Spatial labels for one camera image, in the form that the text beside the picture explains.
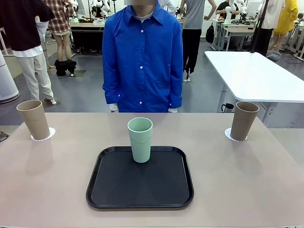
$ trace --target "plaid shirt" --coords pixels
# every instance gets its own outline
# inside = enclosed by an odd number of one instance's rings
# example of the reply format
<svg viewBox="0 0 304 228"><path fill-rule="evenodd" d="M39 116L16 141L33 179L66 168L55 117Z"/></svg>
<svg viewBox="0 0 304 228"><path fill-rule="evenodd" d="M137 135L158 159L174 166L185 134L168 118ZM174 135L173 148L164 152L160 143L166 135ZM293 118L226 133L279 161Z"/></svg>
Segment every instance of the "plaid shirt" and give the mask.
<svg viewBox="0 0 304 228"><path fill-rule="evenodd" d="M70 0L43 0L53 11L55 18L52 19L48 28L51 33L61 33L70 30L68 18L74 13L73 4Z"/></svg>

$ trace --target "brown cup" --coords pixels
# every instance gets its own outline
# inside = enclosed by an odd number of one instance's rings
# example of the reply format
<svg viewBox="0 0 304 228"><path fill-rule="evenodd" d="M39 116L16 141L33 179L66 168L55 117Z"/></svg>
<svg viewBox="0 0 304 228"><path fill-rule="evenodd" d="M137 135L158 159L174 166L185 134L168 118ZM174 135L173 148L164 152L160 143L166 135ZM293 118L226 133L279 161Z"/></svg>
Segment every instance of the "brown cup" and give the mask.
<svg viewBox="0 0 304 228"><path fill-rule="evenodd" d="M259 107L254 103L246 101L237 102L231 127L231 138L237 141L246 139L258 110Z"/></svg>
<svg viewBox="0 0 304 228"><path fill-rule="evenodd" d="M17 106L33 138L43 140L49 137L48 122L41 101L25 101Z"/></svg>

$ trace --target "white cylinder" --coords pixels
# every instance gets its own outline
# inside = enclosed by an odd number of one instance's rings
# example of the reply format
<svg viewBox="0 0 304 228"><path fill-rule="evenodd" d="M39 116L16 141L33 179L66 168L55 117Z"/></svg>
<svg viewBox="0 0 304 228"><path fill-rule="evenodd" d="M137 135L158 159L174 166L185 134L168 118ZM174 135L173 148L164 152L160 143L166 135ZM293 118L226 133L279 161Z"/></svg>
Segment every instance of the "white cylinder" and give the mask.
<svg viewBox="0 0 304 228"><path fill-rule="evenodd" d="M0 104L15 100L19 91L0 51Z"/></svg>

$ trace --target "hand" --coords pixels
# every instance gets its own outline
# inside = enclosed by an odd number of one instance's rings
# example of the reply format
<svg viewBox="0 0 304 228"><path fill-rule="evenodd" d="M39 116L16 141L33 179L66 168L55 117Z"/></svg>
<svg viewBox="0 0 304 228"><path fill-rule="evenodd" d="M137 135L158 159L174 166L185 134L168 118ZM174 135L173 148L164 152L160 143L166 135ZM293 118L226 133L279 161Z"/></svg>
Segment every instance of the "hand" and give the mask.
<svg viewBox="0 0 304 228"><path fill-rule="evenodd" d="M204 16L204 20L210 20L209 16Z"/></svg>

